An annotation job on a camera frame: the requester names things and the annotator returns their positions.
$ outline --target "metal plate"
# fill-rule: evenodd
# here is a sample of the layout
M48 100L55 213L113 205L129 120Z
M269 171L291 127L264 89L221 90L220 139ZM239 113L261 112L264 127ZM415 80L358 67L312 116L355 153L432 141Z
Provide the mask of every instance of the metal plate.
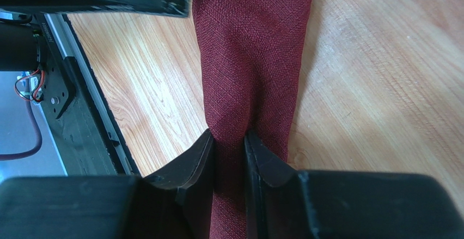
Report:
M55 118L63 115L72 99L76 95L76 88L69 80L66 73L61 72L63 64L58 61L48 59L45 77L45 84L42 87L44 101L41 103L44 110L53 111Z

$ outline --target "wire cable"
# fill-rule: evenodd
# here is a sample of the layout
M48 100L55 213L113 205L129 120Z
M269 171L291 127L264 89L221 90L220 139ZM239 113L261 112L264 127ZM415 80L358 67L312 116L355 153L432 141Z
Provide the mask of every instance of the wire cable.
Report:
M37 84L37 87L32 91L32 99L35 102L42 101L40 99L37 99L37 94L39 93L40 88L42 88L42 86L44 85L44 82L45 82L45 71L42 70L42 72L40 73L40 83Z
M30 93L29 80L26 80L26 89L29 89L29 93ZM27 114L29 115L30 122L32 123L32 128L34 128L35 139L36 139L35 145L33 148L25 152L21 152L17 154L0 155L0 161L17 160L17 159L22 159L22 158L35 155L42 147L42 133L40 132L39 125L37 124L37 120L35 119L34 113L32 112L32 107L30 106L30 98L25 103L26 103Z
M23 81L25 79L28 79L28 78L31 78L33 76L35 76L37 73L39 73L39 69L37 69L36 71L34 71L32 74L30 74L29 76L25 76L25 77L22 77L20 79L18 79L16 82L15 82L15 93L22 99L26 100L26 101L32 101L33 99L30 99L30 98L26 98L19 90L18 90L18 83L20 81ZM37 84L37 86L34 88L34 90L32 90L31 93L34 93L37 89L39 89L39 84Z
M3 23L8 23L8 24L24 25L24 24L29 24L32 21L32 15L29 15L25 19L21 19L21 20L9 20L9 19L0 18L0 21Z

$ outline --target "maroon cloth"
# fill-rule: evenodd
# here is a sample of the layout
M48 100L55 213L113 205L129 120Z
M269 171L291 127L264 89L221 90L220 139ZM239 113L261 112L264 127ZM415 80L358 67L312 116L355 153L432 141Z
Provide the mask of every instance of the maroon cloth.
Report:
M193 0L206 122L216 146L211 238L246 238L243 138L281 159L298 92L311 0Z

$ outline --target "wood grain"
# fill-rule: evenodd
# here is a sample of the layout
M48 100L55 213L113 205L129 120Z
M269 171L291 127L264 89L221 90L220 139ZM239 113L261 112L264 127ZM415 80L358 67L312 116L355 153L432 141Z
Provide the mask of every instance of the wood grain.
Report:
M464 0L313 0L295 168L424 173L464 212ZM192 19L72 15L141 172L206 128Z

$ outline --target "screw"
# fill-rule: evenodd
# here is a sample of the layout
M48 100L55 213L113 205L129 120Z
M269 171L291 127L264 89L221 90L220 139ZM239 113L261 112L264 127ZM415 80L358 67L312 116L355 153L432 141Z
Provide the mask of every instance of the screw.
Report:
M52 97L51 102L52 102L52 105L57 105L57 104L59 103L59 98L57 98L57 97Z

